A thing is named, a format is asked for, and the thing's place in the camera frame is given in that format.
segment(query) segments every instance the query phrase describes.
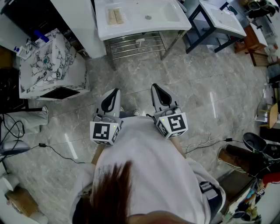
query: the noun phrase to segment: metal shelf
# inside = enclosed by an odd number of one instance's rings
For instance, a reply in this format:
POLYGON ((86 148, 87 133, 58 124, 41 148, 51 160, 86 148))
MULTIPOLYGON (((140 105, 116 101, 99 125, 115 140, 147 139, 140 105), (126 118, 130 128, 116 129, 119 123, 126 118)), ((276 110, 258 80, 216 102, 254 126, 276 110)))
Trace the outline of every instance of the metal shelf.
POLYGON ((123 37, 112 38, 107 41, 110 57, 113 60, 138 54, 166 51, 166 45, 159 31, 138 33, 123 37))

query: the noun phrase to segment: cardboard box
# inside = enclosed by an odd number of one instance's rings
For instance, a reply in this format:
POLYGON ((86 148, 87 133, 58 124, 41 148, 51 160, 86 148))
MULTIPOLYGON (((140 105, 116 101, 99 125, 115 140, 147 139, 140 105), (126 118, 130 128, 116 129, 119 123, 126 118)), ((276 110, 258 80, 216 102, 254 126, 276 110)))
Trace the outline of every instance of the cardboard box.
POLYGON ((1 68, 9 69, 12 67, 13 67, 12 52, 0 46, 0 69, 1 68))
POLYGON ((30 217, 38 208, 38 204, 29 194, 28 190, 16 187, 14 191, 8 191, 6 197, 25 216, 30 217))

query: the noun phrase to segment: sleeve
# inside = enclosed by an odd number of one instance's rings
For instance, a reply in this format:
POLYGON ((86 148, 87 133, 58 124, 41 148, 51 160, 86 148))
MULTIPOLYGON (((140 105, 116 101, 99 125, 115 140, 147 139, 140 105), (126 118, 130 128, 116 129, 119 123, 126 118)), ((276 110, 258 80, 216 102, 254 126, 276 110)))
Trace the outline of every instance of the sleeve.
POLYGON ((76 183, 73 187, 70 203, 70 220, 73 219, 74 212, 76 210, 76 206, 81 199, 81 193, 83 189, 93 182, 93 176, 95 173, 95 165, 92 163, 86 163, 80 165, 80 170, 77 176, 76 183))
POLYGON ((220 207, 219 211, 223 208, 225 200, 226 200, 226 193, 224 191, 224 189, 220 186, 219 182, 212 177, 207 171, 206 169, 204 169, 204 167, 199 164, 198 162, 195 162, 193 159, 191 158, 187 158, 187 162, 190 165, 190 167, 192 168, 198 183, 207 181, 210 182, 211 184, 213 184, 217 189, 220 190, 221 194, 222 194, 222 198, 223 198, 223 202, 222 202, 222 206, 220 207))

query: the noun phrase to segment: wooden stool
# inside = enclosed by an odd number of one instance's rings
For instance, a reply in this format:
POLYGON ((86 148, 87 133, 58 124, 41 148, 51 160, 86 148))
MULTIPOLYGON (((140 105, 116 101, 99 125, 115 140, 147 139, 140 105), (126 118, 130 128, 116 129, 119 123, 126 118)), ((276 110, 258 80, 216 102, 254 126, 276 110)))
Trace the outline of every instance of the wooden stool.
POLYGON ((278 119, 278 104, 274 104, 271 109, 268 110, 259 110, 260 112, 267 112, 267 124, 260 125, 260 127, 272 128, 278 119))

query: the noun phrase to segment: gray marble floor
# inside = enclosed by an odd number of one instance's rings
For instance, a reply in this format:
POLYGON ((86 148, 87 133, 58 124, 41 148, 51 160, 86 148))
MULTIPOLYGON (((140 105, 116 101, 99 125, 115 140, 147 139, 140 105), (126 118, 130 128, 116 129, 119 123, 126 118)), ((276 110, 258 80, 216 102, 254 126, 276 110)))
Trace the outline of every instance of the gray marble floor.
MULTIPOLYGON (((166 39, 170 42, 171 34, 166 34, 166 39)), ((97 97, 119 88, 126 111, 138 109, 142 115, 153 114, 153 83, 165 85, 179 96, 189 125, 180 138, 184 146, 205 142, 210 133, 211 139, 241 140, 243 133, 257 132, 252 120, 263 94, 267 69, 254 67, 249 55, 234 54, 232 47, 216 54, 206 46, 188 55, 184 49, 183 42, 178 42, 164 61, 158 53, 120 59, 116 61, 117 71, 110 68, 106 58, 87 61, 91 92, 63 101, 29 101, 30 107, 48 106, 49 124, 42 126, 41 133, 25 135, 23 140, 30 147, 38 143, 51 145, 65 157, 72 157, 74 149, 77 161, 89 162, 96 149, 89 140, 89 122, 97 97)), ((223 144, 198 149, 190 157, 217 178, 229 171, 216 159, 223 144)), ((78 164, 62 159, 50 148, 35 148, 7 159, 7 165, 51 224, 70 223, 69 198, 78 164)))

